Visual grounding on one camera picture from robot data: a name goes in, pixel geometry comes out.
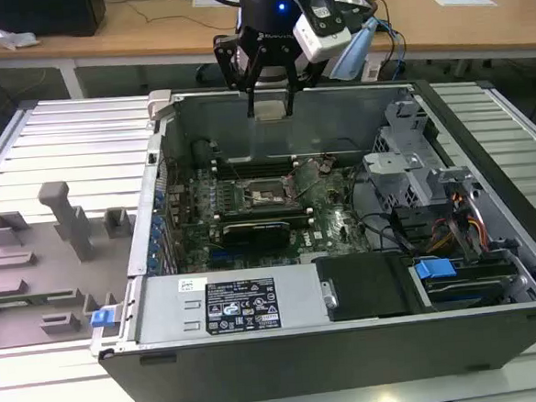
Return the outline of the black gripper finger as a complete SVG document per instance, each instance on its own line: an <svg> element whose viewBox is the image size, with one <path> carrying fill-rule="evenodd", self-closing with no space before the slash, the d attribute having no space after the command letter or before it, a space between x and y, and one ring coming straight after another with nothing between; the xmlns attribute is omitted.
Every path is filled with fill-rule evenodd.
<svg viewBox="0 0 536 402"><path fill-rule="evenodd" d="M303 72L298 73L296 62L290 61L285 65L285 75L287 76L285 92L285 115L292 116L294 110L294 99L298 92L305 88L315 87L327 65L325 60L319 62L309 61Z"/></svg>
<svg viewBox="0 0 536 402"><path fill-rule="evenodd" d="M216 35L213 38L213 51L227 87L248 96L248 118L254 118L255 85L264 67L262 42L258 36L259 33L253 29L243 29L239 34ZM240 52L247 57L243 70L237 63Z"/></svg>

